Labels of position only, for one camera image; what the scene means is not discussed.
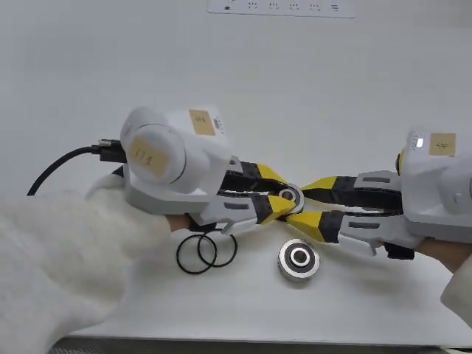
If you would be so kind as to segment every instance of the o-ring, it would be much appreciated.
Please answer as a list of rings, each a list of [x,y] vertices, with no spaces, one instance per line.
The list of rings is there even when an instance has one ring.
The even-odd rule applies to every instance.
[[[188,240],[191,240],[193,238],[197,238],[199,237],[200,240],[198,240],[198,255],[199,257],[203,260],[203,258],[200,256],[200,242],[202,239],[205,239],[205,240],[208,240],[212,246],[213,246],[213,249],[215,250],[215,255],[213,256],[213,260],[211,263],[208,263],[207,261],[204,261],[205,264],[206,264],[206,268],[200,270],[200,271],[189,271],[188,269],[186,269],[185,267],[183,267],[183,265],[180,263],[180,251],[182,249],[182,246],[184,245],[184,243],[186,243]],[[206,271],[208,271],[210,268],[212,268],[216,262],[216,257],[218,256],[218,249],[216,247],[216,243],[215,241],[213,241],[211,238],[209,238],[208,236],[206,236],[205,234],[198,234],[198,235],[190,235],[189,237],[186,237],[182,242],[180,242],[180,244],[178,245],[177,247],[177,252],[176,252],[176,260],[177,260],[177,265],[178,267],[185,273],[187,274],[190,274],[190,275],[199,275],[199,274],[202,274]]]
[[[215,229],[213,230],[213,232],[215,231],[222,231],[222,229]],[[235,257],[236,257],[236,254],[237,254],[237,241],[236,241],[236,238],[235,236],[233,235],[228,235],[230,236],[230,238],[233,239],[233,243],[235,245],[235,250],[233,251],[233,254],[232,256],[229,258],[228,261],[226,261],[225,263],[220,263],[220,264],[215,264],[215,259],[210,263],[208,262],[207,260],[205,260],[204,256],[202,255],[201,253],[201,249],[200,249],[200,246],[201,246],[201,240],[203,238],[201,238],[200,240],[198,240],[198,243],[197,243],[197,252],[198,252],[198,256],[200,257],[200,260],[205,263],[207,266],[211,267],[211,268],[223,268],[223,267],[226,267],[228,264],[230,264],[233,260],[235,260]]]

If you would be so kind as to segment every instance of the electrical outlet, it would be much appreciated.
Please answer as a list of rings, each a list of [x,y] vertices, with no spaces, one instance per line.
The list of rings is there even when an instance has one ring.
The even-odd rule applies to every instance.
[[[278,10],[280,8],[279,3],[277,1],[269,1],[268,2],[268,8],[270,10]]]
[[[298,1],[290,1],[288,8],[292,11],[298,11],[300,10],[300,3]]]
[[[248,8],[250,10],[256,10],[259,7],[257,1],[248,1]]]
[[[321,8],[316,2],[311,2],[310,3],[310,11],[316,11],[316,12],[321,12]]]

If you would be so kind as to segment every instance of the cable connector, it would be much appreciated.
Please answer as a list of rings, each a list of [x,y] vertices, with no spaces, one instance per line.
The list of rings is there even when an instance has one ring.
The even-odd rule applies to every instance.
[[[92,147],[94,148],[92,153],[99,155],[100,161],[119,162],[122,164],[127,162],[126,153],[119,140],[101,139],[98,145],[92,145]]]

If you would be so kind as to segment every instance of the human hand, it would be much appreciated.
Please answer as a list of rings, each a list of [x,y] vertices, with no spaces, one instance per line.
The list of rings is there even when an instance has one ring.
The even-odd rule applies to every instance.
[[[180,229],[188,229],[190,227],[189,215],[165,215],[170,226],[170,231],[174,232]]]
[[[416,251],[439,260],[450,272],[455,273],[472,255],[472,243],[448,242],[427,238]]]

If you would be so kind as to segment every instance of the yellow plastic part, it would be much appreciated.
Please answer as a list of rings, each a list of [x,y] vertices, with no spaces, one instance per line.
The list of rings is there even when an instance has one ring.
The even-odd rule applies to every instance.
[[[405,148],[400,152],[400,157],[398,158],[398,174],[401,174],[401,163],[403,162],[403,156],[405,155]]]
[[[308,237],[318,241],[325,242],[322,233],[319,231],[319,222],[322,219],[323,212],[307,211],[287,217],[287,222],[303,232]]]
[[[262,223],[260,223],[261,225],[265,225],[277,219],[279,216],[290,212],[296,206],[293,201],[288,201],[285,198],[277,197],[275,195],[268,195],[267,198],[272,208],[272,214],[270,214]]]
[[[262,178],[267,178],[267,179],[274,179],[275,181],[279,181],[282,183],[287,184],[287,181],[277,175],[270,167],[265,166],[264,164],[256,164],[257,168],[259,169],[260,176]]]
[[[316,182],[307,184],[306,186],[302,187],[302,190],[330,190],[333,188],[334,182],[336,182],[337,178],[337,176],[324,177]]]

